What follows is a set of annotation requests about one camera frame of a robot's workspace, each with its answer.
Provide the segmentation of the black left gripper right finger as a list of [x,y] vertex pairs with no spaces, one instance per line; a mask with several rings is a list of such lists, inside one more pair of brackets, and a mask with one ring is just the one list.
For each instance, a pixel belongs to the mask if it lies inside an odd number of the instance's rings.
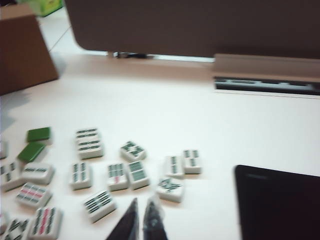
[[151,196],[148,201],[143,217],[144,240],[168,240],[163,223],[163,209],[157,195]]

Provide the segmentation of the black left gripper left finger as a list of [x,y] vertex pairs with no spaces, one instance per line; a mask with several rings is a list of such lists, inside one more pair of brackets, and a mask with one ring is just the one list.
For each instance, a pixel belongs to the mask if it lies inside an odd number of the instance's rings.
[[107,240],[138,240],[139,211],[138,199],[134,198],[117,225],[106,238]]

